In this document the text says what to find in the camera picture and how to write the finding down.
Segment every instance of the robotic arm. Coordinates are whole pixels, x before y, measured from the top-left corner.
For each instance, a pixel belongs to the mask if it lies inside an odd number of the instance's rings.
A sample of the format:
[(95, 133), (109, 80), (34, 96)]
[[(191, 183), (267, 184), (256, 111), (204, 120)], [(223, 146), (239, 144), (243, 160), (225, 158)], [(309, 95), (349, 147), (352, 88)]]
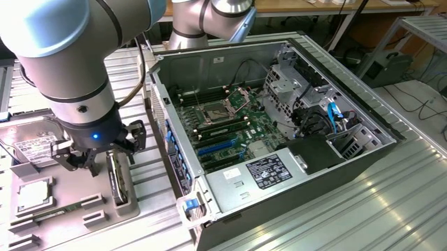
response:
[[(204, 32), (233, 42), (245, 38), (256, 13), (252, 0), (172, 1), (172, 48), (207, 45)], [(143, 121), (123, 125), (103, 61), (164, 12), (165, 0), (8, 0), (0, 4), (1, 40), (71, 136), (50, 146), (53, 159), (69, 171), (88, 168), (96, 176), (97, 153), (117, 149), (131, 156), (144, 148)], [(187, 41), (197, 35), (199, 43)], [(133, 141), (125, 139), (128, 133)]]

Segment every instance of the motherboard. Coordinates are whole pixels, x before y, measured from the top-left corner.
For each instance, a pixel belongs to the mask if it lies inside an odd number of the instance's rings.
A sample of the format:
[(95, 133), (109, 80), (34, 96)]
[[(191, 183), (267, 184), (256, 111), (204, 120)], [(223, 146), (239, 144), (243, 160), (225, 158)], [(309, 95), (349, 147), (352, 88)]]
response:
[(193, 101), (176, 107), (203, 169), (211, 173), (275, 151), (287, 141), (264, 111), (257, 92), (231, 87), (216, 95), (193, 94)]

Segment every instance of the blue pcie slot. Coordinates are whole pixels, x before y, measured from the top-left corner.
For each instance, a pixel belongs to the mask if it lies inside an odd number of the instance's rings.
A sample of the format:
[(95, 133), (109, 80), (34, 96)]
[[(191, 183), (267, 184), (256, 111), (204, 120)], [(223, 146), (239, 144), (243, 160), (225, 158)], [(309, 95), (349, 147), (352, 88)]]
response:
[(229, 147), (232, 147), (235, 145), (235, 142), (236, 142), (236, 139), (235, 140), (229, 140), (227, 142), (223, 142), (221, 144), (211, 146), (211, 147), (208, 147), (205, 149), (201, 149), (197, 152), (197, 156), (201, 156), (204, 154), (213, 153), (213, 152), (216, 152), (216, 151), (219, 151), (221, 149), (229, 148)]

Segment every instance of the aluminum profile table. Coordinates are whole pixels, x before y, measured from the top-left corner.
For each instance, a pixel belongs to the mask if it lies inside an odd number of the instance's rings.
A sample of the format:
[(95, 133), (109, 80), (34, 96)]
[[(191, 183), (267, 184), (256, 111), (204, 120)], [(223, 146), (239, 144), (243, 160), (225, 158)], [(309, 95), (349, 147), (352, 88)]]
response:
[[(416, 35), (440, 51), (447, 53), (447, 16), (441, 16), (440, 14), (435, 16), (397, 17), (368, 57), (368, 60), (359, 66), (356, 71), (359, 78), (364, 76), (376, 59), (376, 55), (383, 51), (399, 28), (404, 28), (411, 34)], [(397, 50), (401, 49), (408, 38), (409, 36), (407, 36), (407, 38), (397, 44), (395, 47)]]
[[(351, 183), (228, 240), (213, 250), (445, 249), (444, 149), (408, 123), (307, 36), (291, 32), (252, 36), (247, 41), (279, 38), (293, 38), (300, 43), (407, 141)], [(155, 46), (153, 50), (163, 50), (163, 47)], [(125, 49), (107, 59), (115, 93), (120, 90), (127, 93), (137, 81), (136, 55), (136, 49)], [(143, 116), (140, 101), (132, 101), (121, 114), (124, 118)], [(132, 167), (141, 214), (120, 225), (65, 243), (59, 247), (61, 250), (80, 250), (89, 246), (95, 246), (96, 250), (193, 250), (191, 237), (175, 210), (175, 197), (155, 147), (148, 143), (149, 150), (136, 155), (136, 165)]]

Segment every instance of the warning label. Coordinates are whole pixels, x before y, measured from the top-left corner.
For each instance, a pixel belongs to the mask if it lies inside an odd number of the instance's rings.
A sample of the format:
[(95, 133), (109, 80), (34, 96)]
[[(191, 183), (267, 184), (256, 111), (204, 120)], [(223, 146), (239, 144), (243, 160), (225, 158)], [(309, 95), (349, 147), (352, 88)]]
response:
[(17, 142), (13, 145), (30, 163), (40, 164), (52, 160), (49, 154), (49, 143), (56, 140), (56, 136), (50, 135), (48, 137)]
[(292, 178), (276, 154), (247, 164), (260, 189), (265, 189)]

